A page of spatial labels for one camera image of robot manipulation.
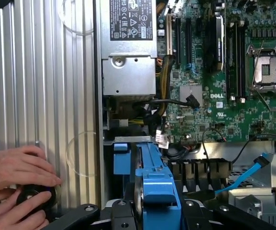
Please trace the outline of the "person's right hand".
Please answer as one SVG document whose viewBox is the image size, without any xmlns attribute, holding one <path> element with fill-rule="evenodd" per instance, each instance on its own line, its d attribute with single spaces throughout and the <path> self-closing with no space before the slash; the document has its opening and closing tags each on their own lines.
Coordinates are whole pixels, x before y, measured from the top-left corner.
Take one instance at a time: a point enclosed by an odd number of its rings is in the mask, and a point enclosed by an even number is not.
<svg viewBox="0 0 276 230">
<path fill-rule="evenodd" d="M 27 216 L 51 198 L 50 192 L 41 192 L 19 205 L 16 200 L 21 191 L 16 190 L 0 204 L 0 230 L 40 230 L 49 224 L 43 210 Z"/>
</svg>

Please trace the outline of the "person's left hand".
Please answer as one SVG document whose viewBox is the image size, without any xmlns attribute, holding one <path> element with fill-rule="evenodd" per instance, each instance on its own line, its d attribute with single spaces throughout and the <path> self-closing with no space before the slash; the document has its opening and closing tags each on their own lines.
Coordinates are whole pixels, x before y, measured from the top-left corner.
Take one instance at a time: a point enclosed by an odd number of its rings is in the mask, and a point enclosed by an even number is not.
<svg viewBox="0 0 276 230">
<path fill-rule="evenodd" d="M 12 185 L 37 184 L 54 187 L 61 184 L 45 152 L 37 146 L 0 151 L 0 201 L 13 194 Z"/>
</svg>

